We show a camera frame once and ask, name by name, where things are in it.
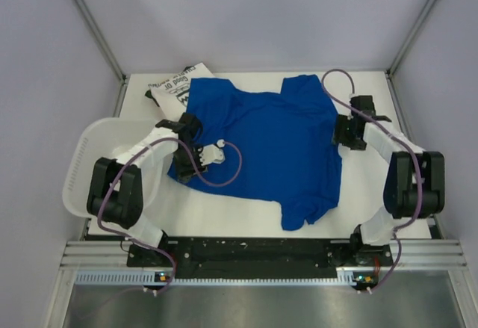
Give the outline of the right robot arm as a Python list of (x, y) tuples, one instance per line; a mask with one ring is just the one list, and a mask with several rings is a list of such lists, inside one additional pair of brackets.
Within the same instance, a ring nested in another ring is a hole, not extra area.
[(352, 96), (350, 115), (338, 115), (332, 142), (355, 151), (374, 149), (388, 164), (383, 204), (350, 236), (348, 253), (359, 265), (372, 260), (397, 231), (442, 212), (444, 155), (413, 144), (387, 116), (376, 113), (372, 96)]

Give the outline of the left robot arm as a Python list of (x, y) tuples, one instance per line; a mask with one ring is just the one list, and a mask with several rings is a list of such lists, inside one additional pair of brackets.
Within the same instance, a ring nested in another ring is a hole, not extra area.
[(139, 143), (115, 158), (99, 158), (87, 198), (87, 212), (114, 224), (114, 233), (124, 233), (145, 245), (143, 256), (153, 265), (164, 264), (169, 247), (161, 243), (164, 231), (143, 210), (155, 198), (165, 167), (173, 157), (173, 169), (181, 183), (187, 183), (206, 167), (200, 162), (203, 145), (197, 141), (202, 124), (193, 114), (182, 114), (178, 121), (161, 120)]

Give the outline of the blue t-shirt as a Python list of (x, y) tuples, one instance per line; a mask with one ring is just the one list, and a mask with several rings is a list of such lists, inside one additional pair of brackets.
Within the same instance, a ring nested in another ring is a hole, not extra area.
[(191, 82), (187, 112), (203, 125), (200, 143), (219, 139), (225, 161), (212, 165), (197, 191), (280, 204), (294, 231), (338, 206), (342, 159), (332, 142), (338, 112), (316, 75), (284, 78), (280, 93), (247, 93), (221, 78)]

